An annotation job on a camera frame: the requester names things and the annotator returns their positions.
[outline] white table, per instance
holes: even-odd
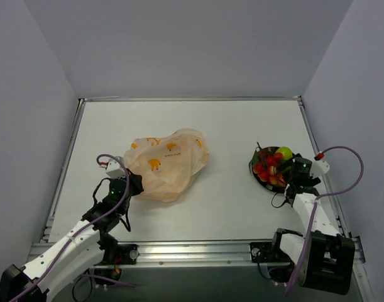
[[[104,178],[96,157],[122,156],[139,137],[165,137],[179,128],[195,128],[206,138],[208,165],[174,203],[132,198],[132,232],[119,224],[119,241],[205,241],[272,238],[277,228],[303,232],[295,211],[272,208],[273,193],[248,170],[256,141],[286,145],[313,158],[314,151],[296,101],[111,101],[86,103],[58,200],[49,242],[62,238],[92,206],[92,192]],[[318,185],[325,192],[323,184]],[[107,184],[97,197],[107,194]],[[276,196],[275,204],[283,201]],[[322,204],[336,224],[328,199]]]

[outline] printed plastic bag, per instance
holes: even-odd
[[[143,177],[139,197],[163,202],[177,200],[208,159],[206,141],[193,129],[180,129],[165,138],[138,138],[123,156],[125,166]]]

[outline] bowl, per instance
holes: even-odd
[[[283,193],[284,190],[285,190],[285,187],[286,185],[288,184],[288,182],[286,181],[289,177],[289,171],[290,169],[285,169],[284,171],[281,171],[281,172],[277,172],[276,173],[276,177],[278,179],[278,184],[276,185],[273,185],[273,184],[270,184],[269,182],[266,182],[266,181],[262,181],[260,178],[259,178],[259,175],[256,173],[254,167],[256,166],[257,162],[260,162],[262,164],[262,166],[264,168],[267,168],[268,165],[266,163],[266,154],[267,155],[271,155],[271,156],[274,156],[275,152],[279,149],[280,147],[276,147],[276,146],[271,146],[271,147],[265,147],[265,148],[261,148],[259,145],[258,147],[256,148],[254,154],[253,154],[253,157],[252,157],[252,160],[250,161],[249,163],[249,169],[251,171],[251,173],[253,174],[253,176],[255,177],[255,179],[263,186],[265,187],[266,189],[270,190],[270,191],[273,191],[273,192],[276,192],[276,193]]]

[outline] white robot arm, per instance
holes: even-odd
[[[287,293],[298,281],[302,287],[346,294],[351,283],[355,245],[343,237],[328,219],[314,185],[329,165],[324,160],[311,162],[294,158],[285,203],[298,213],[305,227],[305,238],[291,230],[278,229],[272,243],[273,253],[286,254],[295,264]]]
[[[104,156],[117,160],[111,155]],[[130,199],[141,193],[143,186],[141,176],[127,170],[126,178],[109,181],[108,195],[102,202],[95,202],[66,236],[22,268],[11,265],[3,272],[0,302],[51,301],[89,267],[100,262],[115,262],[123,247],[118,246],[118,241],[109,232],[119,223],[122,215],[128,221]]]

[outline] green apple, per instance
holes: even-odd
[[[283,160],[288,160],[293,157],[291,149],[288,147],[281,147],[275,153],[281,153],[283,155]]]

